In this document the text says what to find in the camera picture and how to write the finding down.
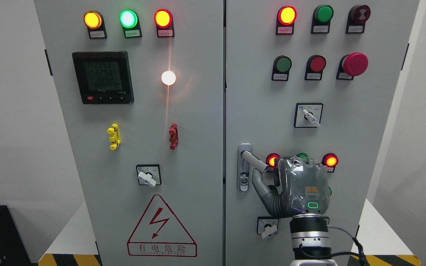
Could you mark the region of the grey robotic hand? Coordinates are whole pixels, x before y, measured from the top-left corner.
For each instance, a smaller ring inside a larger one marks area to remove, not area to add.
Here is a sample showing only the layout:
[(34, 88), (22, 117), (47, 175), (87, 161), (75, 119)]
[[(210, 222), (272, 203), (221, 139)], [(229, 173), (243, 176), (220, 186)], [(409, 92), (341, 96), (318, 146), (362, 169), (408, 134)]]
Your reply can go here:
[(301, 214), (323, 215), (330, 202), (327, 171), (311, 158), (281, 158), (277, 164), (282, 192), (273, 192), (254, 168), (252, 184), (270, 216), (289, 218)]

